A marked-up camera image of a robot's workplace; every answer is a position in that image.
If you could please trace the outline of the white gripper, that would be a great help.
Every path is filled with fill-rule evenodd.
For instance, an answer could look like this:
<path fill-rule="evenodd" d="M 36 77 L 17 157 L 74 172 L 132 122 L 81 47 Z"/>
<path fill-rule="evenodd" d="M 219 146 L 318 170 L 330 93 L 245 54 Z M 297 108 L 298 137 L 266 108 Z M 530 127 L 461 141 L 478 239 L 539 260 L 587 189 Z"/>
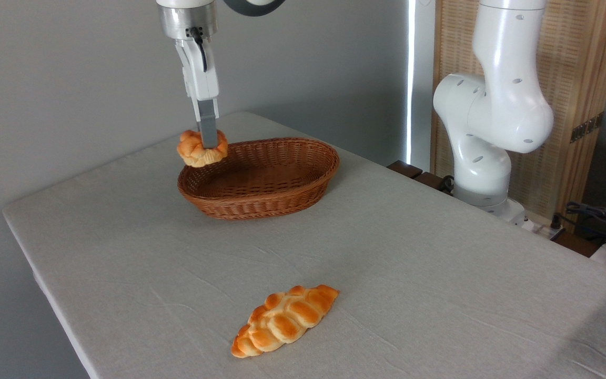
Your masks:
<path fill-rule="evenodd" d="M 219 86 L 214 54 L 209 41 L 176 40 L 177 53 L 183 65 L 183 77 L 188 97 L 192 98 L 193 110 L 200 137 L 205 149 L 217 148 L 216 128 Z"/>

